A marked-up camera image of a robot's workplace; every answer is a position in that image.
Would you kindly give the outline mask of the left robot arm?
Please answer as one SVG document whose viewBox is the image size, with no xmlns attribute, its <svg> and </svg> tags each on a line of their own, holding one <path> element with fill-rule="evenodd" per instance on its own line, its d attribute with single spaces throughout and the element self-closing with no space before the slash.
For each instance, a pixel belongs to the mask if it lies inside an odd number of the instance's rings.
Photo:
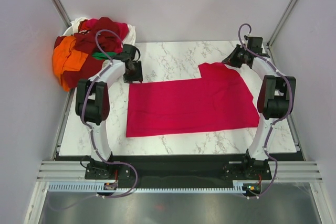
<svg viewBox="0 0 336 224">
<path fill-rule="evenodd" d="M 140 57 L 136 46 L 125 44 L 102 70 L 89 79 L 79 80 L 77 84 L 75 112 L 88 130 L 91 159 L 100 162 L 97 173 L 103 178 L 111 178 L 115 173 L 106 127 L 110 113 L 109 88 L 119 78 L 127 84 L 143 82 Z"/>
</svg>

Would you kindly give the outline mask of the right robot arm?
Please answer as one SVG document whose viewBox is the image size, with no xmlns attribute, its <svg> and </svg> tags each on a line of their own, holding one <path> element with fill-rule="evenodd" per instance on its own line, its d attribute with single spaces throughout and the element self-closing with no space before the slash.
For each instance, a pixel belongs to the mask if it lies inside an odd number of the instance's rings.
<svg viewBox="0 0 336 224">
<path fill-rule="evenodd" d="M 267 147 L 274 138 L 275 125 L 292 112 L 296 79 L 281 73 L 271 62 L 270 56 L 263 53 L 261 37 L 245 36 L 244 39 L 245 42 L 237 44 L 222 63 L 234 68 L 246 64 L 262 80 L 257 99 L 260 120 L 247 155 L 256 161 L 264 161 L 269 158 Z"/>
</svg>

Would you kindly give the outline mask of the magenta t shirt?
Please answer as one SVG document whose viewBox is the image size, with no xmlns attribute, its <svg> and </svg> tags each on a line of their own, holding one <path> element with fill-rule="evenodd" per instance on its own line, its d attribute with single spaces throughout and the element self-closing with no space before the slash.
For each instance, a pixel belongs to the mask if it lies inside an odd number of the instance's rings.
<svg viewBox="0 0 336 224">
<path fill-rule="evenodd" d="M 257 127 L 253 95 L 238 71 L 199 65 L 198 79 L 131 84 L 127 137 Z"/>
</svg>

